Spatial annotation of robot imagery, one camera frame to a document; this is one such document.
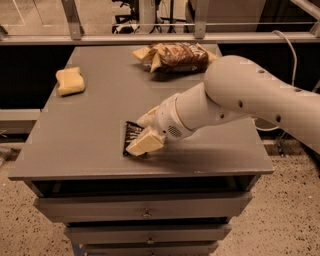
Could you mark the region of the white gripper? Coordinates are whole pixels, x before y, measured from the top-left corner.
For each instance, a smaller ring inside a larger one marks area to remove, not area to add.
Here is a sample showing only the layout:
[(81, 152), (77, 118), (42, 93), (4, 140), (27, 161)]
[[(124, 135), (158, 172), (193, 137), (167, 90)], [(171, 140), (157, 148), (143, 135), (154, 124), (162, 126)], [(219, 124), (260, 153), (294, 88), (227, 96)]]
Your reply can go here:
[(127, 147), (131, 155), (140, 156), (161, 149), (164, 146), (165, 137), (167, 140), (182, 140), (193, 134), (193, 131), (188, 129), (179, 118), (178, 96), (179, 94), (170, 96), (137, 119), (136, 123), (139, 126), (143, 128), (152, 126), (162, 135), (155, 129), (144, 129)]

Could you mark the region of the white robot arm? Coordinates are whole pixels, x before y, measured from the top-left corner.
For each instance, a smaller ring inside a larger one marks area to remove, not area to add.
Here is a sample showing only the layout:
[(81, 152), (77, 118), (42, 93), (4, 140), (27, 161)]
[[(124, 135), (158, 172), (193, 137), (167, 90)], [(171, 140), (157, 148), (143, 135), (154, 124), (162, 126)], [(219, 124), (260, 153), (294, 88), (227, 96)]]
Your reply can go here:
[(143, 128), (126, 151), (159, 150), (206, 126), (258, 117), (320, 153), (320, 95), (288, 85), (258, 64), (224, 56), (209, 65), (204, 81), (177, 93), (137, 120)]

